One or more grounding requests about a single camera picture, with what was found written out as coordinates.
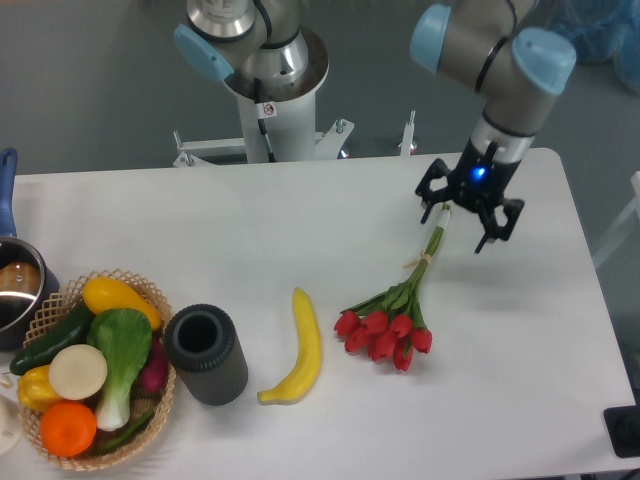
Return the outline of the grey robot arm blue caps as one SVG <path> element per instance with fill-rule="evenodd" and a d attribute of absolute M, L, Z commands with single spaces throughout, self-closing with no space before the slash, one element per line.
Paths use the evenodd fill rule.
<path fill-rule="evenodd" d="M 507 240 L 523 209 L 506 188 L 563 92 L 576 52 L 562 36 L 523 27 L 531 1 L 436 3 L 409 52 L 421 67 L 486 100 L 454 168 L 436 160 L 416 192 L 423 207 L 451 201 L 476 214 L 483 241 Z M 251 163 L 316 160 L 315 100 L 328 54 L 296 1 L 190 1 L 173 38 L 186 62 L 236 97 Z"/>

